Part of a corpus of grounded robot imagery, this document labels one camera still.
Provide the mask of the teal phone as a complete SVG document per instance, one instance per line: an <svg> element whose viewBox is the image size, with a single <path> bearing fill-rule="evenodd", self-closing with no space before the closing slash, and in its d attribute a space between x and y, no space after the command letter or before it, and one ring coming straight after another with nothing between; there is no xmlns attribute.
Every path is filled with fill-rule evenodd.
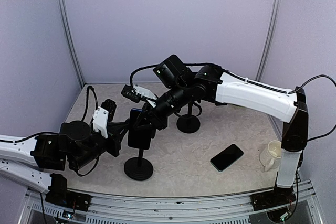
<svg viewBox="0 0 336 224"><path fill-rule="evenodd" d="M235 163L243 156L244 152L236 145L231 144L223 151L210 159L210 163L219 171L222 172L230 165Z"/></svg>

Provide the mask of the right aluminium frame post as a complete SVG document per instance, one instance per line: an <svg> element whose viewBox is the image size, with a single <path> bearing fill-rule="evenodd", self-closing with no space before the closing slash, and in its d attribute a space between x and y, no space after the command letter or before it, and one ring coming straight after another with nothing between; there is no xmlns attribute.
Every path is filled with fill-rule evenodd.
<svg viewBox="0 0 336 224"><path fill-rule="evenodd" d="M264 43L261 60L259 63L256 78L255 78L256 81L262 80L262 77L266 69L266 64L267 64L269 52L271 49L272 39L274 36L274 32L276 30L276 22L278 18L279 9L280 9L280 3L281 3L281 0L273 0L273 3L272 3L270 21L269 21L269 25L267 29L266 40Z"/></svg>

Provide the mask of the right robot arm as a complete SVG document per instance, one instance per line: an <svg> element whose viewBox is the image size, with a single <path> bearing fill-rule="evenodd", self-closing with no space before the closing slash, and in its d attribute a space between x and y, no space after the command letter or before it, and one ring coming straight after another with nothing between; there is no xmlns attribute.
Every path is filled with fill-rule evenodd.
<svg viewBox="0 0 336 224"><path fill-rule="evenodd" d="M281 162L276 179L277 187L269 192L273 205L281 204L289 196L302 151L308 142L309 114L306 95L297 90L273 87L240 77L213 63L200 63L200 70L191 70L193 64L183 63L171 55L150 68L168 91L157 97L148 89L130 82L132 93L145 101L142 116L157 130L167 127L167 118L185 105L207 101L215 105L233 104L273 116L283 122Z"/></svg>

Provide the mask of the aluminium frame post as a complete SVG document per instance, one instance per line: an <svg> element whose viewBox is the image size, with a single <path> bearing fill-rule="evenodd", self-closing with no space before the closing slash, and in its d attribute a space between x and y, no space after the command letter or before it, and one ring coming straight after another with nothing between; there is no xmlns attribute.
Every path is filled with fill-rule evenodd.
<svg viewBox="0 0 336 224"><path fill-rule="evenodd" d="M267 64L269 52L271 49L272 39L274 36L274 32L276 30L276 22L278 18L279 9L280 9L280 3L281 3L281 0L273 0L273 3L272 3L270 21L269 21L269 25L267 29L266 40L264 43L261 60L259 63L256 78L255 78L256 81L262 80L262 77L266 69L266 64Z"/></svg>
<svg viewBox="0 0 336 224"><path fill-rule="evenodd" d="M83 88L86 84L85 79L83 77L83 73L81 70L81 66L77 57L76 49L74 40L71 34L71 28L70 28L70 22L67 15L67 9L66 9L66 1L65 0L57 0L60 16L61 16L61 22L62 27L65 33L66 43L69 49L70 53L70 59L77 77L77 81L81 88Z"/></svg>

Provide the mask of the blue phone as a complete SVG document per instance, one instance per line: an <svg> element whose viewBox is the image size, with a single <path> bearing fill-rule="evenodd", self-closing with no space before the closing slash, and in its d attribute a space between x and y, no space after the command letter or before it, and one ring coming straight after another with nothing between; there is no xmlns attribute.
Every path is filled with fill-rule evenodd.
<svg viewBox="0 0 336 224"><path fill-rule="evenodd" d="M151 144L151 136L152 131L150 130L139 130L136 131L133 129L133 116L132 110L140 110L140 109L131 109L129 119L130 125L128 130L128 147L137 148L142 150L148 150Z"/></svg>

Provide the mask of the left aluminium frame post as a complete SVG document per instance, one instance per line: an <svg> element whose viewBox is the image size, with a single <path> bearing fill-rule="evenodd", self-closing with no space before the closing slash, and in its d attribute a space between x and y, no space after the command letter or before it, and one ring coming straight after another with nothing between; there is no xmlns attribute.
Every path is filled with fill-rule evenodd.
<svg viewBox="0 0 336 224"><path fill-rule="evenodd" d="M85 79L83 77L83 73L81 70L81 66L77 57L76 49L74 40L71 34L71 28L70 28L70 22L67 15L67 9L66 9L66 1L65 0L57 0L60 16L61 16L61 22L62 27L65 33L66 43L69 49L70 53L70 59L77 77L77 81L81 88L83 88L86 84Z"/></svg>

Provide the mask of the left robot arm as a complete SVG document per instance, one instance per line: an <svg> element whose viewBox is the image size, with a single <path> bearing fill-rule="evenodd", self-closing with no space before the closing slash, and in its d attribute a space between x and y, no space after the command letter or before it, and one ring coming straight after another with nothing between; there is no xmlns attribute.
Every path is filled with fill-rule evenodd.
<svg viewBox="0 0 336 224"><path fill-rule="evenodd" d="M59 133L41 132L19 139L1 137L1 174L42 194L52 192L60 204L73 201L67 180L60 174L66 167L79 177L80 169L97 163L107 152L117 157L128 121L92 126L84 121L63 123Z"/></svg>

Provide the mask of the cream ceramic mug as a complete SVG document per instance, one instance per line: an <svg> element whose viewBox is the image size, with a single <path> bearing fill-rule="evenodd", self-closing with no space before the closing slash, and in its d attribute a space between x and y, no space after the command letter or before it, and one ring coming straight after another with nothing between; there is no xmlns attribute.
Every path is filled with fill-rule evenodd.
<svg viewBox="0 0 336 224"><path fill-rule="evenodd" d="M259 161L264 167L264 172L276 169L281 163L281 142L269 142L259 155Z"/></svg>

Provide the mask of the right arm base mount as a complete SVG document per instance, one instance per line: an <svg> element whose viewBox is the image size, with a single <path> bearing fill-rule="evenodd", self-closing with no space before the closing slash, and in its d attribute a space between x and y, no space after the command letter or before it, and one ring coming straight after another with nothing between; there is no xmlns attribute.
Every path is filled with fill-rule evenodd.
<svg viewBox="0 0 336 224"><path fill-rule="evenodd" d="M281 206L297 199L293 187L279 188L277 186L270 191L252 194L250 198L254 211Z"/></svg>

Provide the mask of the black round-base stand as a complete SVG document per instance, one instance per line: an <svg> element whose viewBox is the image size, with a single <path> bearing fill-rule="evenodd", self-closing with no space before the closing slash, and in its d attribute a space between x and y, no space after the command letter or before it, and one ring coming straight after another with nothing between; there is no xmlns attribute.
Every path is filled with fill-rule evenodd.
<svg viewBox="0 0 336 224"><path fill-rule="evenodd" d="M153 165L143 157L144 150L139 149L137 157L128 159L124 164L124 173L136 181L149 179L154 172Z"/></svg>
<svg viewBox="0 0 336 224"><path fill-rule="evenodd" d="M192 114L193 107L198 108L198 113L196 115ZM188 104L187 113L181 116L178 116L176 126L177 128L187 134L192 134L197 132L201 127L201 122L199 120L199 116L202 114L202 107L196 102L192 102Z"/></svg>

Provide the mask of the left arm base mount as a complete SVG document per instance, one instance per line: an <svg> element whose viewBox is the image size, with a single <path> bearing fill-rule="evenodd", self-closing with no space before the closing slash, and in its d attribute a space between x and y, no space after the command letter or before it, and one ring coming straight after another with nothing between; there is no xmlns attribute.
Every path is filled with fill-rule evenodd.
<svg viewBox="0 0 336 224"><path fill-rule="evenodd" d="M88 211L92 199L90 195L68 190L67 180L61 174L52 173L50 177L46 202L72 210Z"/></svg>

